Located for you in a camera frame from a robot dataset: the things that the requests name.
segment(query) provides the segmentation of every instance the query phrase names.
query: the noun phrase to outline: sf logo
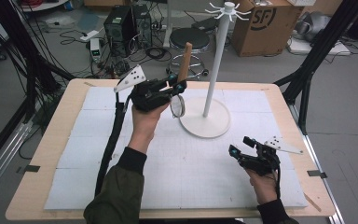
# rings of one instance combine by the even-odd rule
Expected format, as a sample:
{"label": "sf logo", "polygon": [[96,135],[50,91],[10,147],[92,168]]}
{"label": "sf logo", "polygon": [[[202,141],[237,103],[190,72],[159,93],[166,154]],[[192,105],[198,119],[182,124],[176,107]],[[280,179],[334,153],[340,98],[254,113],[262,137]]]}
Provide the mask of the sf logo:
{"label": "sf logo", "polygon": [[252,20],[251,30],[260,31],[269,27],[275,18],[276,12],[276,8],[257,10],[254,19]]}

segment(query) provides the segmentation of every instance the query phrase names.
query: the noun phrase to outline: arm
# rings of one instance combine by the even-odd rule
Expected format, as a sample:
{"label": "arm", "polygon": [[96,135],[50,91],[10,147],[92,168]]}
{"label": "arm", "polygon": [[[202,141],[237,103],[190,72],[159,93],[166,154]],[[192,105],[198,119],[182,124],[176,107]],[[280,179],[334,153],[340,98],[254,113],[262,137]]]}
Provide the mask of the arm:
{"label": "arm", "polygon": [[297,221],[287,216],[281,199],[278,199],[275,191],[273,175],[260,176],[252,170],[245,170],[251,177],[251,185],[255,189],[257,206],[264,224],[298,224]]}
{"label": "arm", "polygon": [[132,107],[133,131],[117,165],[107,173],[101,193],[84,211],[88,224],[135,224],[139,221],[144,191],[143,169],[147,148],[154,137],[163,105],[149,113]]}

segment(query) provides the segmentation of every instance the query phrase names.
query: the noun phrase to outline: stool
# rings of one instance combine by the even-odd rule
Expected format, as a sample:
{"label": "stool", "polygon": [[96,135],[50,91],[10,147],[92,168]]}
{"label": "stool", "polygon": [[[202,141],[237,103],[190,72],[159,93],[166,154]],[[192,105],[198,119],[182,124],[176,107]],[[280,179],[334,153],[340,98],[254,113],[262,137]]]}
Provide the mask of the stool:
{"label": "stool", "polygon": [[[185,50],[186,42],[193,45],[191,53],[203,52],[209,46],[209,36],[202,30],[195,28],[181,28],[172,31],[170,35],[171,48],[183,52]],[[175,73],[177,75],[179,73],[182,58],[183,54],[180,54],[171,59],[166,69],[167,74]],[[196,77],[198,80],[200,80],[200,75],[208,76],[209,74],[208,69],[205,69],[203,61],[194,55],[191,55],[188,71],[192,74],[188,77]]]}

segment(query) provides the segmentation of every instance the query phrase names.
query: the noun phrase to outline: hand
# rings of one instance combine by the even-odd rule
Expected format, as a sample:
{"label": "hand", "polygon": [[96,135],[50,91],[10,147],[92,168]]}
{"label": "hand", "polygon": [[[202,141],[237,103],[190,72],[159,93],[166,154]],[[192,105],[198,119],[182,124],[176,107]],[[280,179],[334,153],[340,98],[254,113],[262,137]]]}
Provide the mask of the hand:
{"label": "hand", "polygon": [[132,106],[133,131],[128,147],[146,154],[150,141],[154,137],[159,117],[168,105],[162,105],[147,113]]}
{"label": "hand", "polygon": [[259,204],[269,203],[278,199],[273,174],[260,176],[253,170],[245,169],[245,171],[251,177],[250,182],[255,189]]}

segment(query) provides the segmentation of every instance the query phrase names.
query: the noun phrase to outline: black sleeve cuff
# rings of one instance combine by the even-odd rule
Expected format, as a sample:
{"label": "black sleeve cuff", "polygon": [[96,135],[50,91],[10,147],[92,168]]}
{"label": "black sleeve cuff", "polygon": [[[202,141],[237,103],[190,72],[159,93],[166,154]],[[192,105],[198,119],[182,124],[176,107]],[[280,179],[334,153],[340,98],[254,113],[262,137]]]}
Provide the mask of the black sleeve cuff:
{"label": "black sleeve cuff", "polygon": [[258,205],[257,209],[263,219],[263,224],[276,224],[289,219],[281,199]]}
{"label": "black sleeve cuff", "polygon": [[147,156],[144,153],[125,147],[117,166],[143,175],[146,159]]}

